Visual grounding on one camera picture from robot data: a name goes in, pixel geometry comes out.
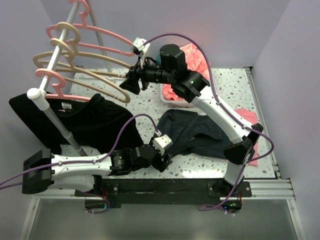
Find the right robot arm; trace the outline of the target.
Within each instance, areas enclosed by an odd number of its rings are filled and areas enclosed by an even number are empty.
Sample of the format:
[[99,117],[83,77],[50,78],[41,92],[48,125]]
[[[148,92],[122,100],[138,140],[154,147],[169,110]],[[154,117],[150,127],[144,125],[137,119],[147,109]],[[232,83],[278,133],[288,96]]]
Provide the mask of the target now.
[[135,95],[146,90],[149,83],[170,85],[173,92],[188,103],[202,110],[217,124],[231,141],[223,151],[228,164],[223,180],[223,192],[230,197],[240,190],[243,167],[254,149],[263,127],[242,119],[217,94],[204,95],[211,83],[199,72],[188,69],[186,56],[175,44],[166,44],[159,50],[160,62],[150,63],[147,58],[149,43],[133,43],[131,51],[138,56],[135,65],[129,68],[120,87]]

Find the dark navy shorts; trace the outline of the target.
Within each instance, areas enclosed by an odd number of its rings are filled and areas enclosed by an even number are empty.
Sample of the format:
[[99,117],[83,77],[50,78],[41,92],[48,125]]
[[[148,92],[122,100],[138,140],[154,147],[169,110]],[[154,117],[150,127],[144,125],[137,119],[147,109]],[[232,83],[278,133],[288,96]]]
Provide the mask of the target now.
[[172,157],[194,153],[225,159],[224,150],[232,144],[212,119],[194,111],[167,110],[161,116],[157,128],[171,138],[172,145],[167,151]]

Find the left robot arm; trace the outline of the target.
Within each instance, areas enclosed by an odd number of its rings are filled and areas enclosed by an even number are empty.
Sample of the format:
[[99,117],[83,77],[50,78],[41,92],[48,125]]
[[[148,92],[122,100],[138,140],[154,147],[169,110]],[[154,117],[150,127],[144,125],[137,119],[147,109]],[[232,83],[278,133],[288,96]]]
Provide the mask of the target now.
[[172,163],[166,151],[144,144],[95,156],[62,156],[43,149],[23,162],[22,193],[33,195],[53,189],[72,189],[99,196],[102,179],[124,176],[153,167],[164,172]]

